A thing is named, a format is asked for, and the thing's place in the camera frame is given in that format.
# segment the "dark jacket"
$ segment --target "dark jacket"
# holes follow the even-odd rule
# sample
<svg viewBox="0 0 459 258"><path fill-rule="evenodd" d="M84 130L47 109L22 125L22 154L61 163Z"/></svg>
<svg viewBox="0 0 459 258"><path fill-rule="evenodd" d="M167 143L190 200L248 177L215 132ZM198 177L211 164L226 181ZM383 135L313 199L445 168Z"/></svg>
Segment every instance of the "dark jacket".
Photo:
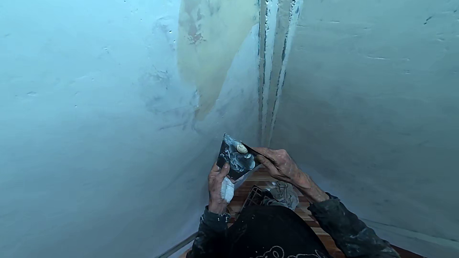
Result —
<svg viewBox="0 0 459 258"><path fill-rule="evenodd" d="M391 247L389 242L382 240L379 238L375 232L367 227L364 222L358 219L358 217L353 214L352 212L348 211L346 207L340 202L340 200L334 196L329 195L331 198L324 202L318 202L311 204L309 206L309 210L311 211L312 215L317 219L319 225L322 227L325 232L327 232L335 241L336 246L342 250L342 252L346 255L346 257L358 257L358 258L400 258L397 252ZM290 211L288 208L285 207L271 207L270 211L276 211L277 213L273 219L279 219L279 216L286 217L284 222L277 222L276 224L279 228L276 231L275 236L285 234L281 239L277 241L282 242L284 238L294 238L289 239L287 243L290 244L286 247L278 247L279 251L276 252L283 252L287 249L294 249L298 245L316 245L315 250L320 254L313 254L316 257L331 257L323 247L322 243L320 242L317 236L313 233L314 236L310 236L306 238L306 240L302 239L299 240L301 237L297 237L298 233L300 232L301 235L307 235L312 230L308 231L308 229L300 230L301 228L309 228L304 221L300 221L299 216L294 214L294 212ZM238 221L230 228L236 226L236 223L240 222L240 220L244 220L241 218L247 218L247 216L243 216L242 212L241 216L238 218ZM249 219L245 219L246 221L242 221L239 223L239 229L234 229L234 232L229 233L229 229L227 228L227 215L220 215L211 213L207 210L207 207L204 211L204 214L201 216L201 223L199 225L198 235L195 238L193 243L192 250L187 254L187 258L203 258L203 257L234 257L232 253L233 249L236 248L232 242L237 241L240 236L237 235L236 231L241 232L241 228L243 228L244 232L247 230L245 229L245 223L250 223ZM270 227L274 227L276 225L270 224L270 222L263 222ZM283 232L285 229L287 231L295 231L293 233ZM266 237L272 238L272 236L266 236L267 233L263 233L260 236L257 236L257 233L253 231L247 231L252 235L250 238L246 238L244 243L247 244L247 248L250 249L252 246L252 241L258 241L257 243L253 244L254 246L260 246L261 240L265 239L263 243L266 242ZM255 232L263 232L263 229L257 229Z"/></svg>

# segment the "white plaster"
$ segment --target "white plaster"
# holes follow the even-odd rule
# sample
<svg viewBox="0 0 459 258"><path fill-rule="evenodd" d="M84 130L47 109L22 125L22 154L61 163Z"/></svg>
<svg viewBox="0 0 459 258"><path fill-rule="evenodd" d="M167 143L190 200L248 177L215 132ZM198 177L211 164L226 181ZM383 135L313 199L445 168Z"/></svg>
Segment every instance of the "white plaster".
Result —
<svg viewBox="0 0 459 258"><path fill-rule="evenodd" d="M305 1L271 145L383 238L432 258L459 255L458 7Z"/></svg>
<svg viewBox="0 0 459 258"><path fill-rule="evenodd" d="M1 5L1 256L152 257L195 232L224 132L257 144L258 25L196 121L178 0Z"/></svg>
<svg viewBox="0 0 459 258"><path fill-rule="evenodd" d="M265 15L265 51L264 51L264 84L262 92L262 122L261 139L265 139L266 116L268 113L269 85L271 84L271 72L273 67L274 39L276 37L277 11L279 8L278 0L267 1L267 13Z"/></svg>
<svg viewBox="0 0 459 258"><path fill-rule="evenodd" d="M271 138L273 137L274 124L276 122L276 115L280 105L280 97L282 96L282 87L284 86L285 69L288 63L288 57L290 55L291 44L295 35L295 28L297 27L298 17L300 16L300 10L303 6L303 0L292 0L289 13L289 26L287 35L285 35L285 58L282 60L282 66L279 74L279 84L277 86L276 99L274 101L273 119L271 120L268 146L271 145Z"/></svg>

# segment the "finger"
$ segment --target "finger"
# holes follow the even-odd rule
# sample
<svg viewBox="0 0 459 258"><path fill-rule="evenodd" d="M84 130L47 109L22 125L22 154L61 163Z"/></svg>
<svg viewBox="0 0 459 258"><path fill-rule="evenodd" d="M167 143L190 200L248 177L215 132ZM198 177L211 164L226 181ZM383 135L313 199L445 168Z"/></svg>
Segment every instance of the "finger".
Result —
<svg viewBox="0 0 459 258"><path fill-rule="evenodd" d="M219 174L220 167L217 166L217 163L215 162L212 166L212 169L210 170L209 176L207 177L210 179L211 177L214 177Z"/></svg>
<svg viewBox="0 0 459 258"><path fill-rule="evenodd" d="M217 162L215 162L215 163L213 164L211 171L214 171L214 172L220 171L220 167L217 166Z"/></svg>
<svg viewBox="0 0 459 258"><path fill-rule="evenodd" d="M257 155L257 160L263 164L263 166L271 171L277 171L277 168L263 155Z"/></svg>
<svg viewBox="0 0 459 258"><path fill-rule="evenodd" d="M276 160L275 159L276 155L275 155L275 152L274 152L275 150L273 150L273 149L269 149L269 148L265 148L265 147L253 147L252 149L254 149L256 152L262 154L265 157L268 157L268 158L270 158L270 159L272 159L274 161Z"/></svg>
<svg viewBox="0 0 459 258"><path fill-rule="evenodd" d="M220 171L220 173L217 175L217 177L220 179L220 180L223 180L225 178L226 175L228 175L228 172L230 171L230 165L227 163L225 163L225 165L223 166L222 170Z"/></svg>
<svg viewBox="0 0 459 258"><path fill-rule="evenodd" d="M235 184L237 180L232 179L229 175L226 175L226 177L231 181L231 183Z"/></svg>

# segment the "grey wall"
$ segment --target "grey wall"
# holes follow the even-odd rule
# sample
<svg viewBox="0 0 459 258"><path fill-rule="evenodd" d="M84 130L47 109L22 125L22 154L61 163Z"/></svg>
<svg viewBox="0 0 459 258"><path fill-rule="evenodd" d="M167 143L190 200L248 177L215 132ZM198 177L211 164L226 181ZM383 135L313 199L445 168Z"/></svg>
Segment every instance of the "grey wall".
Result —
<svg viewBox="0 0 459 258"><path fill-rule="evenodd" d="M154 257L197 229L223 133L258 141L237 1L0 3L2 258Z"/></svg>
<svg viewBox="0 0 459 258"><path fill-rule="evenodd" d="M271 145L430 258L459 254L458 8L304 1Z"/></svg>

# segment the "wooden floor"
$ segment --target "wooden floor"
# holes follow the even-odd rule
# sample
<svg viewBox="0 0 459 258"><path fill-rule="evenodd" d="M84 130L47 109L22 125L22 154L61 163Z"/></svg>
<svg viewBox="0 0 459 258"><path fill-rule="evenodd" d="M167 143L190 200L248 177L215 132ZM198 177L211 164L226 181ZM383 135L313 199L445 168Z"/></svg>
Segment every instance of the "wooden floor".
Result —
<svg viewBox="0 0 459 258"><path fill-rule="evenodd" d="M234 197L228 205L229 212L231 214L231 220L228 223L228 226L231 226L235 220L235 216L241 210L244 201L249 194L250 189L253 185L260 187L261 189L270 189L274 188L273 182L276 180L269 176L267 173L254 172L246 181L234 192ZM295 213L298 214L317 234L322 243L327 248L328 252L334 258L345 258L344 254L336 247L335 242L317 223L315 218L311 215L311 212L308 210L309 202L303 194L300 193L295 188L295 191L298 194L300 203L295 209ZM410 251L394 247L402 258L422 258L417 254L414 254Z"/></svg>

